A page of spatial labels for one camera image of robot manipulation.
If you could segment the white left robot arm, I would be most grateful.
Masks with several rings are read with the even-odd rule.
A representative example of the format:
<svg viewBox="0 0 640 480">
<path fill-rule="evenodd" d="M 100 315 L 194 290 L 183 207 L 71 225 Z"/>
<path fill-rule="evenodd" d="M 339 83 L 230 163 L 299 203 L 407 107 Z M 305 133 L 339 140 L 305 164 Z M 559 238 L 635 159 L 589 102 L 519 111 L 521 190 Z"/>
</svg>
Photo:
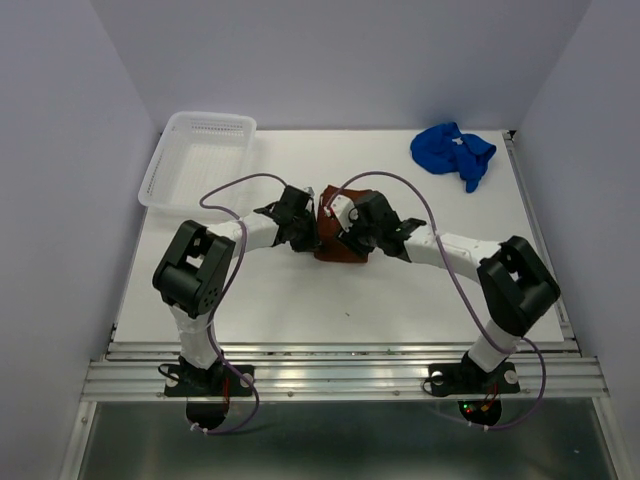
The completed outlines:
<svg viewBox="0 0 640 480">
<path fill-rule="evenodd" d="M 228 222 L 183 222 L 152 277 L 179 332 L 179 363 L 167 375 L 176 383 L 210 394 L 227 372 L 220 349 L 212 345 L 213 314 L 230 289 L 244 256 L 288 244 L 295 252 L 319 245 L 313 193 L 287 185 L 281 197 L 241 217 L 227 208 Z"/>
</svg>

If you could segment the brown towel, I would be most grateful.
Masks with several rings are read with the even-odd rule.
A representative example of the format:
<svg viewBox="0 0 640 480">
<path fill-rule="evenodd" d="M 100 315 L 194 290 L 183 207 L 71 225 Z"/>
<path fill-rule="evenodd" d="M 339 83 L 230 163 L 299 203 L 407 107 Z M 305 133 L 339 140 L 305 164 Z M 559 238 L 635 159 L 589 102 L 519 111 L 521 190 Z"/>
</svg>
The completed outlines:
<svg viewBox="0 0 640 480">
<path fill-rule="evenodd" d="M 329 204 L 330 198 L 337 190 L 336 186 L 328 185 L 320 195 L 316 223 L 321 245 L 314 252 L 314 258 L 323 262 L 366 264 L 368 255 L 364 257 L 358 256 L 337 239 L 340 224 L 337 220 L 327 216 L 324 211 L 324 208 Z"/>
</svg>

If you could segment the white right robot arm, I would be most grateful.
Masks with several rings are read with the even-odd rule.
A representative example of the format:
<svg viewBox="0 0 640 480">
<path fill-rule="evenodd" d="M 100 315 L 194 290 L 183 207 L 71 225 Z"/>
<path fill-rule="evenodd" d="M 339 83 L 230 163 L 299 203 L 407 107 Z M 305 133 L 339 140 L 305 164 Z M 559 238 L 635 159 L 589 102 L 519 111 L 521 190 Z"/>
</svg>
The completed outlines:
<svg viewBox="0 0 640 480">
<path fill-rule="evenodd" d="M 432 220 L 400 219 L 378 191 L 357 200 L 334 195 L 325 213 L 339 225 L 337 240 L 358 256 L 379 249 L 388 257 L 446 270 L 456 288 L 461 277 L 480 286 L 490 319 L 472 317 L 480 336 L 460 363 L 443 373 L 446 386 L 482 390 L 491 384 L 560 297 L 555 279 L 520 236 L 495 242 L 440 233 Z"/>
</svg>

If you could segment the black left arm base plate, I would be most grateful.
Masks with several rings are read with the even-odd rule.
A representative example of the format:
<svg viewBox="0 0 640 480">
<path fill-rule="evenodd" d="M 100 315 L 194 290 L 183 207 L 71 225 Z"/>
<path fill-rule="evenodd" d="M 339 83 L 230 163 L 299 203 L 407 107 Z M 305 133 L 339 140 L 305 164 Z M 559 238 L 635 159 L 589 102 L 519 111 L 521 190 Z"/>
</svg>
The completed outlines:
<svg viewBox="0 0 640 480">
<path fill-rule="evenodd" d="M 164 378 L 163 395 L 168 398 L 249 398 L 252 391 L 246 378 L 253 377 L 251 365 L 240 368 L 243 379 L 232 373 L 221 362 L 203 370 L 188 363 L 162 363 L 158 373 Z"/>
</svg>

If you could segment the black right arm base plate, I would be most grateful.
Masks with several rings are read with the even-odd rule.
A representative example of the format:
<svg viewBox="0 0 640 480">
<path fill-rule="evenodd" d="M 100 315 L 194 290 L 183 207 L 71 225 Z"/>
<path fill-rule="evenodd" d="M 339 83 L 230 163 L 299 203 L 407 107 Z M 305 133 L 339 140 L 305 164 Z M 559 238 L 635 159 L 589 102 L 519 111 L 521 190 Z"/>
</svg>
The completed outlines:
<svg viewBox="0 0 640 480">
<path fill-rule="evenodd" d="M 520 392 L 520 384 L 511 362 L 502 362 L 491 373 L 484 372 L 473 362 L 435 363 L 428 367 L 423 389 L 432 396 L 444 398 L 495 392 L 516 394 Z"/>
</svg>

